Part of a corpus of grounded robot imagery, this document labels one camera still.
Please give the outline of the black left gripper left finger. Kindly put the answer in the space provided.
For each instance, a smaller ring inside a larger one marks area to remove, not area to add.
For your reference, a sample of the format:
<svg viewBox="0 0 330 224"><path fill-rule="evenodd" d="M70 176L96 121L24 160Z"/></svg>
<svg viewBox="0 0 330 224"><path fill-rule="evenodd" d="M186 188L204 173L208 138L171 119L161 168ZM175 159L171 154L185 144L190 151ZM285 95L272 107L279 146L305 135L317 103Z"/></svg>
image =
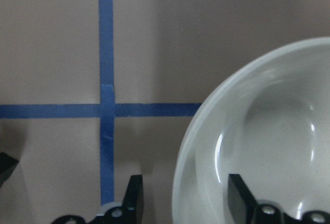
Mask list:
<svg viewBox="0 0 330 224"><path fill-rule="evenodd" d="M122 201L124 223L142 223L143 176L132 175Z"/></svg>

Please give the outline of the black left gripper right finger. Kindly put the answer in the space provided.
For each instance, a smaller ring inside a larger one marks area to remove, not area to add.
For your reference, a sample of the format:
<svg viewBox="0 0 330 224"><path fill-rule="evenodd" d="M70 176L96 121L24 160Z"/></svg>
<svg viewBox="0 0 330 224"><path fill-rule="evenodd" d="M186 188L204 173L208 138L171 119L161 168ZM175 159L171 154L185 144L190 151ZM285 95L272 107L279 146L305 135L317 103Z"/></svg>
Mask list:
<svg viewBox="0 0 330 224"><path fill-rule="evenodd" d="M234 223L260 223L259 204L239 174L229 174L227 203Z"/></svg>

